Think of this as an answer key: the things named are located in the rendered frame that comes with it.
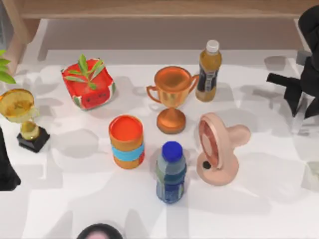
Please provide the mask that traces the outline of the yellow bottle white cap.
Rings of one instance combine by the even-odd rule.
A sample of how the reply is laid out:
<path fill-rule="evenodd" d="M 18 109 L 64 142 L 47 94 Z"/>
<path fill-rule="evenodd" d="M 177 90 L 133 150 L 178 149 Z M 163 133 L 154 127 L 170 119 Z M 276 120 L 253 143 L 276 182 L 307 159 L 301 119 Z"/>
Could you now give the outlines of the yellow bottle white cap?
<path fill-rule="evenodd" d="M 221 64 L 220 44 L 217 40 L 209 40 L 199 57 L 199 81 L 196 97 L 200 101 L 209 102 L 214 99 Z"/>

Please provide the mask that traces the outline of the pink desk fan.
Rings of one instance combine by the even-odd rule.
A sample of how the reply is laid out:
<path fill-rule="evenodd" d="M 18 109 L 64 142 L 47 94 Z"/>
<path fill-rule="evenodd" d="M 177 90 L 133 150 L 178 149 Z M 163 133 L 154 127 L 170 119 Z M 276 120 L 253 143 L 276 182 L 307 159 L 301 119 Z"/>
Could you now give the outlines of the pink desk fan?
<path fill-rule="evenodd" d="M 217 114 L 206 113 L 200 118 L 198 129 L 203 149 L 197 159 L 198 176 L 213 186 L 229 184 L 239 169 L 234 150 L 249 142 L 249 128 L 242 124 L 226 127 Z"/>

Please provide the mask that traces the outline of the copper trophy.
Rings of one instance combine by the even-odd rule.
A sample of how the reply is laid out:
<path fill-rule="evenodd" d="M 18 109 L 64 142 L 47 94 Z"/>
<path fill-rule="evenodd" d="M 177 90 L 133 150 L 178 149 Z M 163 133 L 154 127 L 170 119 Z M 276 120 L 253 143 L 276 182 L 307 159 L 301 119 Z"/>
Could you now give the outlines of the copper trophy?
<path fill-rule="evenodd" d="M 154 86 L 147 86 L 147 95 L 166 109 L 157 117 L 157 127 L 165 134 L 178 134 L 186 126 L 186 116 L 178 109 L 194 90 L 199 75 L 191 75 L 178 66 L 164 67 L 155 74 Z"/>

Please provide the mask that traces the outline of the blue bottle blue cap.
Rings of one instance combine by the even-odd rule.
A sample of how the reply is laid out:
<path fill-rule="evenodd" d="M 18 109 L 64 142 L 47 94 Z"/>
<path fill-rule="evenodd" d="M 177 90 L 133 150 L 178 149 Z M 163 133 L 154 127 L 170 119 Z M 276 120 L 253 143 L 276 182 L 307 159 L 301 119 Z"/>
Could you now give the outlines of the blue bottle blue cap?
<path fill-rule="evenodd" d="M 167 204 L 179 201 L 184 194 L 186 172 L 182 146 L 176 141 L 166 142 L 156 162 L 158 198 Z"/>

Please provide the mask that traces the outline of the wooden cabinet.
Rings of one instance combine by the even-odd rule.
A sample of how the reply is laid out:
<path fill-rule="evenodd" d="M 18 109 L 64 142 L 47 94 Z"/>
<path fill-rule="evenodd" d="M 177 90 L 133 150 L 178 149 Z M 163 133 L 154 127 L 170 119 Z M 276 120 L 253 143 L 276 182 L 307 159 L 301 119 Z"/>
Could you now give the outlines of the wooden cabinet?
<path fill-rule="evenodd" d="M 296 18 L 319 0 L 0 0 L 13 26 L 4 56 L 16 71 L 43 18 Z"/>

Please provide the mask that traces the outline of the orange can blue band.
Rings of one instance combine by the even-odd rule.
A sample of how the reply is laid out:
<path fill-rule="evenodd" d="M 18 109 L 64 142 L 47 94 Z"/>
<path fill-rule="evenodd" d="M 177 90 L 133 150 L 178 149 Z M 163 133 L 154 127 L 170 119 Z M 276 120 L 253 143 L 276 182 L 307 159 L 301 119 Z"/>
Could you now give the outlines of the orange can blue band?
<path fill-rule="evenodd" d="M 143 124 L 131 115 L 120 115 L 109 124 L 114 162 L 123 169 L 134 169 L 145 157 Z"/>

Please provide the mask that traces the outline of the watermelon plant pot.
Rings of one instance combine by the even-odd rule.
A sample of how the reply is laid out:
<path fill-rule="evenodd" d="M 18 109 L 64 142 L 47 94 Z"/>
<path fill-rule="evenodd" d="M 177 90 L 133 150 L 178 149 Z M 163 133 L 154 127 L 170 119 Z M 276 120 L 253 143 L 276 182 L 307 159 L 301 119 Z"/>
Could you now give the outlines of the watermelon plant pot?
<path fill-rule="evenodd" d="M 81 54 L 77 63 L 61 70 L 61 75 L 72 101 L 83 110 L 106 104 L 116 90 L 100 58 L 87 59 Z"/>

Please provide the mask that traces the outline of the black round object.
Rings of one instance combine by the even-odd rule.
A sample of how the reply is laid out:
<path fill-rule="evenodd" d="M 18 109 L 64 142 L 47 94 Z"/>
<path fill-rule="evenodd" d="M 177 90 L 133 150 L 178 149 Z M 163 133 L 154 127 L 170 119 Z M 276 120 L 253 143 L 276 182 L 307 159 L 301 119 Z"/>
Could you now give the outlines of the black round object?
<path fill-rule="evenodd" d="M 109 224 L 97 223 L 86 227 L 76 239 L 124 239 L 122 234 Z"/>

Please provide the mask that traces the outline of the gold trophy black base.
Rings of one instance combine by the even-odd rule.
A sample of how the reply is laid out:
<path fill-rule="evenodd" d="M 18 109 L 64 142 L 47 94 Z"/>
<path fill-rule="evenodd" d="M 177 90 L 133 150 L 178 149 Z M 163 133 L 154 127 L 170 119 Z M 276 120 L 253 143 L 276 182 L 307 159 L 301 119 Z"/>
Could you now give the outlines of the gold trophy black base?
<path fill-rule="evenodd" d="M 9 122 L 20 124 L 19 146 L 38 153 L 49 140 L 47 131 L 34 122 L 39 111 L 30 91 L 11 89 L 0 95 L 0 114 Z"/>

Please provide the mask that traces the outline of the green leafy plant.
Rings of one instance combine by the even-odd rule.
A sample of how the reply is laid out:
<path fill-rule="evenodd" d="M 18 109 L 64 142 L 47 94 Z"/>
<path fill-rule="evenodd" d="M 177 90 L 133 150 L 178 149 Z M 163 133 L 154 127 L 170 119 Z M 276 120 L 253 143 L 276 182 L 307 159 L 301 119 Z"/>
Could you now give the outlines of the green leafy plant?
<path fill-rule="evenodd" d="M 3 57 L 5 53 L 4 49 L 0 49 L 0 81 L 15 84 L 16 81 L 14 77 L 9 73 L 8 64 L 11 62 L 10 60 Z"/>

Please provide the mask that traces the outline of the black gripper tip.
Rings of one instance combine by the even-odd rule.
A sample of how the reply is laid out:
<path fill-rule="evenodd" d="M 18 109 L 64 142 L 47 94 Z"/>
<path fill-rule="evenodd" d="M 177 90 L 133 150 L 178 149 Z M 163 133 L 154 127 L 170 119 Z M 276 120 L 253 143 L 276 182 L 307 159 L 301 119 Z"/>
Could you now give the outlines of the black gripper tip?
<path fill-rule="evenodd" d="M 21 179 L 12 167 L 4 141 L 3 131 L 0 127 L 0 192 L 13 191 L 21 184 Z"/>

